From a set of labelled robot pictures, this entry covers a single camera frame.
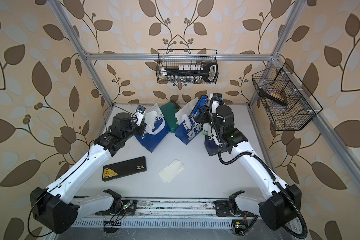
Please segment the blue stapler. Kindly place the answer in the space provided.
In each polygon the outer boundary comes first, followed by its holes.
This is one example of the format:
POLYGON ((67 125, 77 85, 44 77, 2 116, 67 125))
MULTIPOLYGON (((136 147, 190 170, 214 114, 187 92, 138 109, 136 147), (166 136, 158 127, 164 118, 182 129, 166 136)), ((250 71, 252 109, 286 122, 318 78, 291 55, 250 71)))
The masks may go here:
POLYGON ((202 95, 199 97, 197 104, 195 105, 194 109, 192 110, 190 116, 196 119, 204 110, 204 108, 208 105, 208 96, 202 95))

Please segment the dark blue bag white handles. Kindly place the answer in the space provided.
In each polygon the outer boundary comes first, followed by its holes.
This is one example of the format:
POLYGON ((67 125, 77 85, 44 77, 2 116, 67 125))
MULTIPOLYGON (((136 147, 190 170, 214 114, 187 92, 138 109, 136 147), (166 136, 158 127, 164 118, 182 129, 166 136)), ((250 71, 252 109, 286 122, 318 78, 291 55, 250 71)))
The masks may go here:
POLYGON ((205 145, 205 149, 210 157, 218 154, 219 147, 215 143, 214 136, 205 135, 204 145, 205 145))

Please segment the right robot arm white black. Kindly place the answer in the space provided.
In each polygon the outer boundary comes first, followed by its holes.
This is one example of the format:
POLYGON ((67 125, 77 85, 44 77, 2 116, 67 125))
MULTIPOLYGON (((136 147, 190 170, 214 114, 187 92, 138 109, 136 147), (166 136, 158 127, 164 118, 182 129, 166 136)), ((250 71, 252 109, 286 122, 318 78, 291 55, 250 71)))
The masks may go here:
POLYGON ((235 128, 232 109, 226 105, 198 107, 196 122, 210 126, 220 163, 241 163, 262 193, 260 198, 246 191, 231 194, 229 213, 239 217, 249 212, 262 218, 273 231, 283 228, 295 238, 306 238, 308 227, 301 213, 301 190, 287 184, 258 156, 246 136, 235 128))

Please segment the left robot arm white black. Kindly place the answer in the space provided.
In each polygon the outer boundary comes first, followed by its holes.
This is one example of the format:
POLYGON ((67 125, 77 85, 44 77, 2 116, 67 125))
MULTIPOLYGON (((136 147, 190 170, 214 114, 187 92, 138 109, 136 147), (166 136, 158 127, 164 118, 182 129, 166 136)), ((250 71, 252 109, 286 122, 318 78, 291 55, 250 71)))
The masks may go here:
POLYGON ((37 187, 30 194, 31 210, 28 218, 61 234, 75 221, 97 212, 110 211, 117 215, 127 208, 120 204, 121 195, 104 190, 100 194, 74 199, 82 185, 123 148, 132 136, 142 135, 146 128, 144 114, 118 113, 108 130, 93 141, 84 156, 53 183, 42 189, 37 187))

